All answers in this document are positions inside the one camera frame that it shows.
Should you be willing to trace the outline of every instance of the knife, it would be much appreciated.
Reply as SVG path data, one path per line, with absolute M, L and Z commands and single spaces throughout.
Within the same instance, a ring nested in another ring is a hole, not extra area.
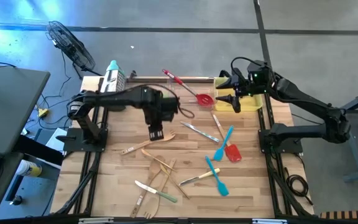
M 220 172 L 220 171 L 221 171 L 221 170 L 220 170 L 219 168 L 216 168 L 216 169 L 215 169 L 215 172 L 216 172 L 216 173 L 218 173 L 218 172 Z M 184 180 L 184 181 L 180 182 L 179 185 L 180 185 L 180 186 L 183 186 L 183 185 L 185 185 L 185 184 L 190 184 L 190 183 L 192 183 L 192 182 L 194 182 L 194 181 L 200 180 L 201 178 L 204 178 L 204 177 L 209 177 L 209 176 L 211 176 L 211 175 L 213 175 L 213 173 L 212 173 L 212 171 L 209 171 L 209 172 L 207 172 L 207 173 L 205 173 L 205 174 L 203 174 L 203 175 L 199 175 L 198 177 L 193 177 L 193 178 Z
M 144 185 L 142 183 L 140 183 L 139 181 L 135 180 L 135 184 L 138 185 L 139 187 L 147 190 L 148 192 L 151 192 L 153 194 L 158 194 L 158 195 L 161 195 L 162 197 L 165 197 L 166 199 L 170 200 L 171 202 L 173 203 L 176 203 L 178 201 L 178 199 L 176 199 L 175 197 L 169 195 L 169 194 L 166 194 L 164 192 L 160 192 L 158 190 L 155 190 L 154 188 L 151 188 L 147 185 Z
M 188 124 L 188 123 L 183 122 L 183 121 L 180 121 L 180 122 L 181 122 L 181 124 L 183 124 L 184 126 L 186 126 L 186 127 L 190 128 L 190 129 L 194 130 L 194 131 L 197 132 L 197 133 L 202 134 L 203 136 L 209 138 L 210 140 L 219 142 L 219 139 L 217 139 L 217 138 L 215 138 L 215 137 L 212 137 L 212 136 L 210 136 L 209 134 L 206 134 L 206 133 L 204 133 L 204 132 L 202 132 L 202 131 L 196 129 L 196 127 L 194 127 L 193 125 Z

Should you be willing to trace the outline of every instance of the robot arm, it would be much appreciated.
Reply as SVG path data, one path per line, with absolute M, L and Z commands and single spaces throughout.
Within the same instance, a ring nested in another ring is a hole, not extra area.
M 294 83 L 275 73 L 264 62 L 238 58 L 251 62 L 247 68 L 248 76 L 244 78 L 238 68 L 233 68 L 233 76 L 217 86 L 217 89 L 233 88 L 235 95 L 220 96 L 217 100 L 230 103 L 234 111 L 239 113 L 239 98 L 268 93 L 275 100 L 297 105 L 324 120 L 324 124 L 317 126 L 274 125 L 268 136 L 270 144 L 280 144 L 286 138 L 323 138 L 333 143 L 342 143 L 349 139 L 350 124 L 345 117 L 344 109 L 332 107 L 330 103 L 323 103 L 303 93 Z
M 147 85 L 139 85 L 117 93 L 82 91 L 70 101 L 68 117 L 75 120 L 89 142 L 97 141 L 99 128 L 89 119 L 88 113 L 95 106 L 133 106 L 142 109 L 149 127 L 151 141 L 163 139 L 162 121 L 172 121 L 178 113 L 179 99 L 164 98 L 162 92 Z

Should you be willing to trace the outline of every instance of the red spatula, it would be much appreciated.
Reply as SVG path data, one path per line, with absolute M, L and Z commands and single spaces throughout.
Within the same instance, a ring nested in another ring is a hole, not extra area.
M 226 133 L 224 132 L 221 123 L 218 121 L 216 115 L 211 111 L 212 117 L 214 118 L 216 125 L 218 126 L 219 132 L 222 135 L 222 138 L 225 137 Z M 224 152 L 226 153 L 227 158 L 231 162 L 238 162 L 242 159 L 240 152 L 236 145 L 230 144 L 229 140 L 226 141 L 226 147 L 224 148 Z
M 187 89 L 191 94 L 195 95 L 199 105 L 210 107 L 214 104 L 214 100 L 208 94 L 197 94 L 194 90 L 184 84 L 182 80 L 180 80 L 180 78 L 172 75 L 172 73 L 170 73 L 168 70 L 163 69 L 162 72 L 168 75 L 170 78 L 174 79 L 174 81 L 177 82 L 179 85 L 185 87 L 185 89 Z

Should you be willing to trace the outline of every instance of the red slotted spoon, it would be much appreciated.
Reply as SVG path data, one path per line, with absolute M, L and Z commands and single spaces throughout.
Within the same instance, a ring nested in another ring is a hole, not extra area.
M 168 75 L 170 78 L 174 79 L 174 81 L 177 82 L 179 85 L 185 87 L 185 89 L 187 89 L 191 94 L 195 95 L 199 105 L 210 107 L 214 104 L 214 100 L 208 94 L 197 94 L 194 90 L 188 87 L 188 85 L 184 84 L 183 81 L 180 80 L 180 78 L 172 75 L 172 73 L 170 73 L 168 70 L 163 69 L 162 72 Z

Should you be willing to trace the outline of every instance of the laptop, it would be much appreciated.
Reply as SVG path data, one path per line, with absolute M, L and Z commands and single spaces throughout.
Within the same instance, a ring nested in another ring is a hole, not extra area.
M 12 151 L 49 76 L 48 72 L 0 68 L 0 160 Z

